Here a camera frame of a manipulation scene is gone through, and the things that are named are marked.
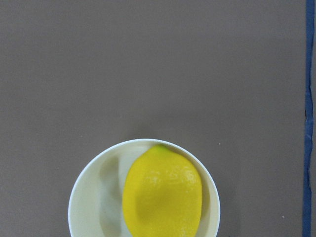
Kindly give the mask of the yellow lemon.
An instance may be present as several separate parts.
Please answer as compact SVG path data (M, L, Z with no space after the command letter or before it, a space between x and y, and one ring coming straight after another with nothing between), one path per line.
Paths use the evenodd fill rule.
M134 237L194 237L202 209L202 182L184 156L156 145L131 166L122 195Z

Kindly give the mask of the white round bowl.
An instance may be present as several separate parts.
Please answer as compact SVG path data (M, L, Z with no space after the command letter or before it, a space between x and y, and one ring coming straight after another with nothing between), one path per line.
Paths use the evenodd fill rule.
M115 144L92 159L78 176L69 200L68 223L73 237L129 237L122 213L122 192L133 162L150 147L162 144L189 159L202 180L202 213L198 237L215 237L221 207L208 170L189 151L158 139L133 139Z

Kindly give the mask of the brown table mat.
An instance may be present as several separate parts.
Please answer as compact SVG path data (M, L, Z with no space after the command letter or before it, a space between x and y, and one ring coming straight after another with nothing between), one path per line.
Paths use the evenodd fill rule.
M302 235L303 0L3 0L0 234L67 237L83 168L156 138L194 154L221 237Z

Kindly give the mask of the blue tape strip left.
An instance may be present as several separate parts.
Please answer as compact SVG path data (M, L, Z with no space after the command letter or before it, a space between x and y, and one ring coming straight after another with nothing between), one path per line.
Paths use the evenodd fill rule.
M312 188L311 157L314 133L314 102L312 96L312 62L315 36L315 0L306 1L306 58L305 58L305 133L304 133L304 172L303 172L303 207L302 236L312 233Z

